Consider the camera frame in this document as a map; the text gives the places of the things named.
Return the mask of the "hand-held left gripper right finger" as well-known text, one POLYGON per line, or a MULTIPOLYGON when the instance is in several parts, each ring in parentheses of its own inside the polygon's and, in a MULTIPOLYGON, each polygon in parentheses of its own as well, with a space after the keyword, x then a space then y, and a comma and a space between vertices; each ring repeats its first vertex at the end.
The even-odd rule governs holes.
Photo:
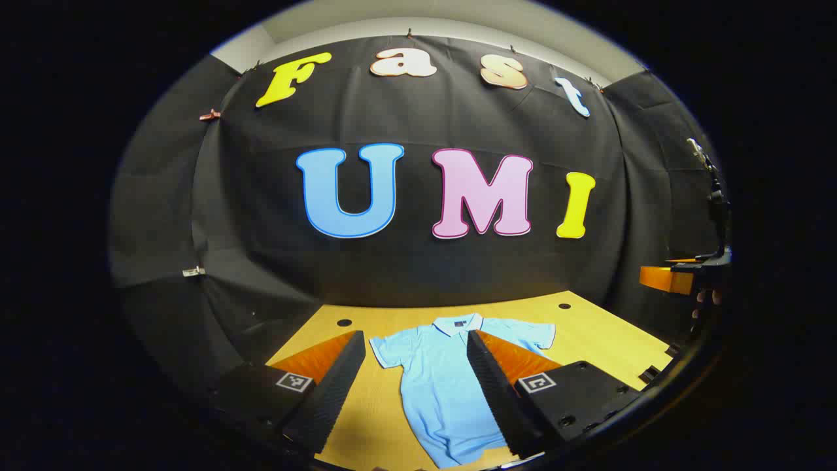
POLYGON ((469 332, 466 352, 508 448, 520 458, 576 441, 640 395, 590 362, 563 366, 481 329, 469 332))

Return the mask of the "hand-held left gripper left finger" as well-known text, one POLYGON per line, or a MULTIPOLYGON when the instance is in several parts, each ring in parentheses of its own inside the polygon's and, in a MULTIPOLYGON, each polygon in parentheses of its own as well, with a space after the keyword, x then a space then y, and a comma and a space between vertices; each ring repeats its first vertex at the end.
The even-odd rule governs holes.
POLYGON ((222 418, 266 444, 322 453, 366 357, 352 330, 270 364, 242 364, 213 387, 222 418))

